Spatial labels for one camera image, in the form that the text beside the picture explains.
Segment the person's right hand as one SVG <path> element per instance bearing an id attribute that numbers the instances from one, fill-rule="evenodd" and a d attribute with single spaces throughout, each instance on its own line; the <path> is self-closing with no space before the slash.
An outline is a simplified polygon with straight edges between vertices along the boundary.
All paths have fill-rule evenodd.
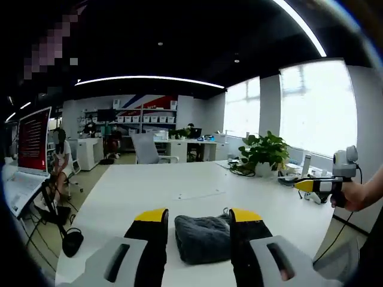
<path id="1" fill-rule="evenodd" d="M 346 200 L 344 208 L 350 212 L 358 212 L 375 202 L 374 187 L 370 182 L 366 184 L 344 182 L 342 192 Z"/>

